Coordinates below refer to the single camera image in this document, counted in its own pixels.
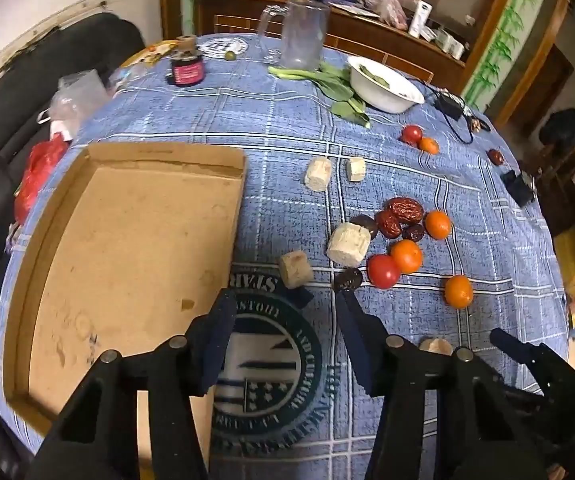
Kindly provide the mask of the beige yam chunk bottom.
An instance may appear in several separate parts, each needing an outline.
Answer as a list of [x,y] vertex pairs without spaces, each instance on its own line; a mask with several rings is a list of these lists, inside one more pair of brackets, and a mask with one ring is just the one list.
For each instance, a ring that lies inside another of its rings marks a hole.
[[419,349],[426,352],[451,356],[453,347],[449,341],[444,338],[425,338],[419,343]]

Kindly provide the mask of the orange tangerine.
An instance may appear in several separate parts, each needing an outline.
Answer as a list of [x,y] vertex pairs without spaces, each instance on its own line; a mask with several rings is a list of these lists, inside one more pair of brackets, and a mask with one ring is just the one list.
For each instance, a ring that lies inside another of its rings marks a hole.
[[444,240],[450,235],[452,223],[442,210],[432,210],[425,214],[424,228],[434,240]]
[[413,240],[400,240],[391,246],[391,258],[403,274],[417,272],[423,264],[423,252]]
[[452,276],[445,284],[444,296],[448,306],[465,309],[474,298],[472,283],[465,275]]

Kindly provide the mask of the red tomato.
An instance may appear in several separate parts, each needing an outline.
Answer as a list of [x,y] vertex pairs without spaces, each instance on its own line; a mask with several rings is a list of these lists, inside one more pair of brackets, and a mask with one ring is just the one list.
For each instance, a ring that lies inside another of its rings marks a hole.
[[394,287],[400,278],[400,269],[393,257],[388,255],[372,256],[367,262],[370,283],[379,289]]
[[419,146],[421,140],[423,139],[423,130],[418,125],[407,125],[403,127],[400,134],[400,140],[403,143],[415,146]]

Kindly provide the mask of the large beige yam chunk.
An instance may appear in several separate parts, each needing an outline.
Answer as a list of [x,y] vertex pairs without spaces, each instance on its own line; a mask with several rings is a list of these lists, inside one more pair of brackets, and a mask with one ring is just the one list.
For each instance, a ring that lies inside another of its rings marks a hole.
[[340,266],[357,268],[365,258],[370,243],[371,234],[363,226],[341,223],[327,243],[327,258]]

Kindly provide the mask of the shallow cardboard box tray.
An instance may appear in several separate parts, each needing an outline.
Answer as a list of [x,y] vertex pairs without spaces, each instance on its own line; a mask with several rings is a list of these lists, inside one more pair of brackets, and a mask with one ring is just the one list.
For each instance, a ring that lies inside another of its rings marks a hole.
[[229,283],[246,174],[236,148],[93,143],[34,204],[8,300],[3,396],[30,448],[100,354],[155,349]]

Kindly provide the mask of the dark wrinkled date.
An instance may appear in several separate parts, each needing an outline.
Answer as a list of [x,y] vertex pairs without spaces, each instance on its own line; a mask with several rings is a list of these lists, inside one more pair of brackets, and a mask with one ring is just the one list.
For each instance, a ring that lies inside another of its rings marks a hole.
[[401,236],[404,240],[411,240],[411,242],[414,243],[419,242],[424,237],[424,235],[424,226],[422,226],[420,223],[406,226],[401,233]]

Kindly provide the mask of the blue plaid tablecloth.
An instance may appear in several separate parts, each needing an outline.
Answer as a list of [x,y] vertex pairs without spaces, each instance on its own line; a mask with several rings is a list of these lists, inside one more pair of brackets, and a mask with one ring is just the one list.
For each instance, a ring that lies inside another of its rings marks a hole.
[[[186,89],[167,84],[156,67],[131,82],[86,122],[77,148],[93,142],[173,140],[230,145],[248,156],[242,218],[234,250],[234,278],[268,285],[278,276],[283,252],[303,250],[315,270],[313,300],[285,306],[292,327],[313,328],[324,359],[316,395],[294,415],[260,436],[258,450],[242,451],[235,434],[218,434],[211,464],[225,479],[359,479],[367,470],[380,401],[370,399],[350,376],[349,361],[334,332],[331,278],[324,257],[327,235],[357,214],[375,214],[394,196],[408,196],[450,218],[445,240],[423,240],[421,270],[389,290],[369,288],[367,306],[383,322],[413,340],[441,337],[466,344],[529,392],[538,385],[524,365],[489,342],[496,327],[531,344],[568,352],[563,282],[547,222],[537,203],[519,208],[505,189],[502,171],[487,152],[495,148],[514,169],[510,148],[494,131],[455,139],[432,103],[393,115],[370,113],[371,128],[330,112],[331,103],[309,81],[268,73],[255,48],[237,60],[212,58],[203,82]],[[403,127],[418,125],[435,139],[431,155],[400,140]],[[332,163],[329,186],[304,184],[313,157]],[[350,182],[346,164],[367,163],[361,182]],[[445,284],[465,275],[474,298],[465,309],[447,305]]]

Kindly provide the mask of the lone red date far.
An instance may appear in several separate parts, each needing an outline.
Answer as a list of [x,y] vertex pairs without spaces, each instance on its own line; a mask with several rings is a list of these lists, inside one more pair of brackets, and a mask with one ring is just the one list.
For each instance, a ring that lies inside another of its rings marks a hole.
[[487,156],[495,166],[502,166],[504,164],[504,157],[498,150],[489,150]]

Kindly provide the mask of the red plastic bag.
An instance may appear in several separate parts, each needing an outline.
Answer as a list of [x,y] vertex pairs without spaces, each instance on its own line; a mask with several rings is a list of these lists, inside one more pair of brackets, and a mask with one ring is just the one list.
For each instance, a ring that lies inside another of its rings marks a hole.
[[23,224],[27,220],[40,189],[68,148],[69,143],[60,132],[56,133],[52,139],[40,142],[32,148],[22,180],[15,193],[14,217],[18,224]]

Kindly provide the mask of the white bowl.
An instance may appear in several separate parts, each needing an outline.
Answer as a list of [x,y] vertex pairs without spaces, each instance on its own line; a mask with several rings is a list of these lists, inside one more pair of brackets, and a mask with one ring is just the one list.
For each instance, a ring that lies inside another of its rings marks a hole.
[[348,56],[347,63],[351,88],[372,107],[401,114],[425,103],[422,92],[397,70],[357,55]]

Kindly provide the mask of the green leafy vegetable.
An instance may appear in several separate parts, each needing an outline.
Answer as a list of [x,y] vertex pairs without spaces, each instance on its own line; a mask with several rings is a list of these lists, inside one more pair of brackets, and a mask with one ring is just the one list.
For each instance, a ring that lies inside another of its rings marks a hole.
[[322,62],[319,70],[300,70],[299,68],[284,68],[269,66],[268,73],[278,79],[309,80],[327,98],[332,101],[330,112],[346,122],[371,128],[370,118],[365,111],[365,101],[351,88],[349,70],[342,70],[334,65]]

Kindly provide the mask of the dark jar with pink label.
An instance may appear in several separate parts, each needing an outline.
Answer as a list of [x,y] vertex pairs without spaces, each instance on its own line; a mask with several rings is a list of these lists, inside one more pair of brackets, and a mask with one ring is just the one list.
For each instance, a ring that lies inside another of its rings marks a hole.
[[170,65],[166,74],[167,84],[185,88],[195,86],[205,78],[202,52],[198,50],[196,37],[181,36],[170,52]]

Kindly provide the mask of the wooden sideboard cabinet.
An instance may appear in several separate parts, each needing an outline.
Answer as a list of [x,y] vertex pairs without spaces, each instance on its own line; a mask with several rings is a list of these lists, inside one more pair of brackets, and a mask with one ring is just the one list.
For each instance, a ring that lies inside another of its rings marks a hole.
[[[483,57],[493,31],[499,24],[508,0],[400,0],[411,14],[417,1],[432,5],[429,24],[455,37],[464,46],[456,54],[406,29],[379,18],[364,18],[343,9],[331,11],[327,46],[345,53],[374,58],[405,70],[452,92],[460,93]],[[159,0],[162,36],[171,39],[183,34],[198,36],[229,32],[255,32],[262,10],[285,0]]]

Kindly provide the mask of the clear glass beer mug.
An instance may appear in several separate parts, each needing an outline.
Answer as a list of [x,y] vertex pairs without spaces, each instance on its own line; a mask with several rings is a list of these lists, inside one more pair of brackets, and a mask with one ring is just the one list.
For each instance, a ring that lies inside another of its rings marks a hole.
[[[258,46],[263,62],[290,70],[315,72],[320,65],[330,8],[321,2],[289,0],[285,6],[266,6],[257,28]],[[266,42],[266,31],[274,18],[281,18],[278,50]]]

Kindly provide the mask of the plastic bag on cabinet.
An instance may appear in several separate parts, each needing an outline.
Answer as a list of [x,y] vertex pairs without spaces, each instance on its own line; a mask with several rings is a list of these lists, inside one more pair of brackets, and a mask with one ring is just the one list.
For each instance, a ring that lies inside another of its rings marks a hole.
[[360,0],[365,9],[377,14],[380,21],[399,30],[408,29],[408,19],[400,0]]

